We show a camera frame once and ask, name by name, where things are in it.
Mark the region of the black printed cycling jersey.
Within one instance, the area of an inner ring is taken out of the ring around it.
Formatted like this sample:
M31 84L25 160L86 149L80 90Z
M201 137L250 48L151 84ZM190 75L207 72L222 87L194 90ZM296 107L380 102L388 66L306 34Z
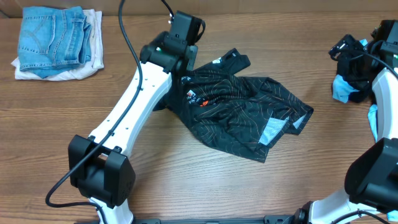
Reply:
M239 77L247 55L231 49L177 79L155 106L168 109L205 146L264 162L284 134L299 135L313 108L269 77Z

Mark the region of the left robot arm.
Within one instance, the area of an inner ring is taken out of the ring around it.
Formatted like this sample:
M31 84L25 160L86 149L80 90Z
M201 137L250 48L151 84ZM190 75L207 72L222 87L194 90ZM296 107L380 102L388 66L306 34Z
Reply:
M136 138L172 83L193 70L205 21L178 11L169 31L143 46L134 77L106 119L68 146L70 181L96 208L100 223L132 223L127 198L136 174L129 162Z

